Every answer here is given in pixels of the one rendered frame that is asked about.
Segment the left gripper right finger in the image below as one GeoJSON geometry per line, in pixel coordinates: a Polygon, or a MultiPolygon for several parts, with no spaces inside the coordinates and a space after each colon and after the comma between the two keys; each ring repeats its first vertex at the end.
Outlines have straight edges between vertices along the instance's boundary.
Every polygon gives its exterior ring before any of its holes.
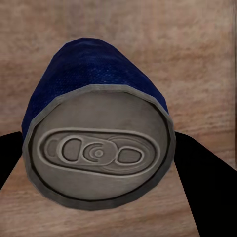
{"type": "Polygon", "coordinates": [[[200,237],[237,237],[237,171],[192,137],[175,136],[174,162],[200,237]]]}

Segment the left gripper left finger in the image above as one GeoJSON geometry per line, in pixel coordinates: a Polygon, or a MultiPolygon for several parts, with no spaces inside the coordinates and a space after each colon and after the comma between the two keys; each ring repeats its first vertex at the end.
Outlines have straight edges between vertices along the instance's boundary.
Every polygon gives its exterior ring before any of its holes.
{"type": "Polygon", "coordinates": [[[22,147],[20,131],[0,137],[0,189],[22,156],[22,147]]]}

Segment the can of soda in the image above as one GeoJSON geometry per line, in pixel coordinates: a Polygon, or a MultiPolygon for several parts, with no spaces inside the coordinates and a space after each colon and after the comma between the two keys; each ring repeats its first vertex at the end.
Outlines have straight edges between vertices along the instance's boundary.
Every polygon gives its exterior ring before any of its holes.
{"type": "Polygon", "coordinates": [[[27,178],[68,209],[117,209],[156,188],[176,136],[161,92],[98,38],[66,43],[30,98],[22,125],[27,178]]]}

